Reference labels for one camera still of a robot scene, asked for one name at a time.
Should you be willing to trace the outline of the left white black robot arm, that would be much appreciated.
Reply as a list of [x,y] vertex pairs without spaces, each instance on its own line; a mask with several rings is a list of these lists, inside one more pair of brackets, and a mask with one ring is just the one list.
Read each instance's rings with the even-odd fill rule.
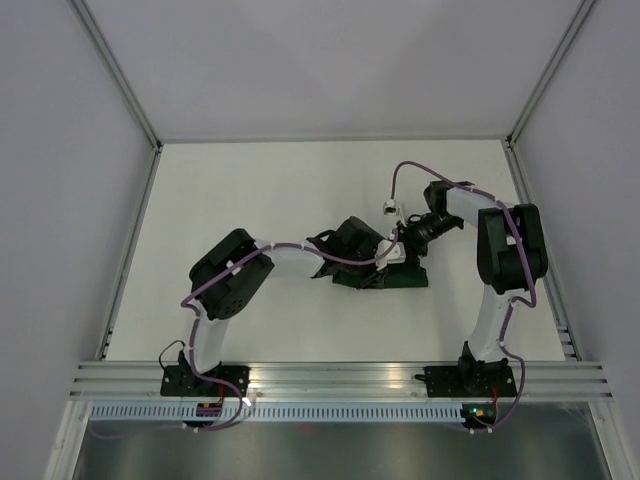
[[238,228],[229,233],[192,267],[191,292],[180,306],[194,313],[186,356],[184,385],[206,396],[218,384],[215,369],[231,318],[244,310],[265,281],[275,276],[315,279],[336,272],[382,270],[398,245],[398,233],[388,237],[350,217],[337,230],[326,230],[298,242],[257,240]]

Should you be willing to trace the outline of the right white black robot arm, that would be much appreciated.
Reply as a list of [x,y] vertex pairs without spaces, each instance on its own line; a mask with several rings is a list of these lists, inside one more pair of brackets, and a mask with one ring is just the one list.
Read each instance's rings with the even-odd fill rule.
[[484,284],[474,330],[464,342],[457,365],[426,372],[428,386],[465,395],[486,395],[492,386],[505,386],[513,395],[512,370],[502,350],[513,304],[537,303],[535,284],[548,270],[539,209],[532,203],[511,207],[464,182],[433,181],[424,191],[429,212],[412,216],[402,228],[407,251],[424,257],[429,244],[454,228],[476,229],[476,265]]

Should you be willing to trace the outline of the dark green cloth napkin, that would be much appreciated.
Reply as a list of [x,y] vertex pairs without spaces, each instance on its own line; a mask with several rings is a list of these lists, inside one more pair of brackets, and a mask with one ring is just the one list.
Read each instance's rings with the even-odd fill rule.
[[332,283],[356,290],[426,288],[429,280],[418,253],[399,236],[396,253],[378,264],[347,266],[339,264]]

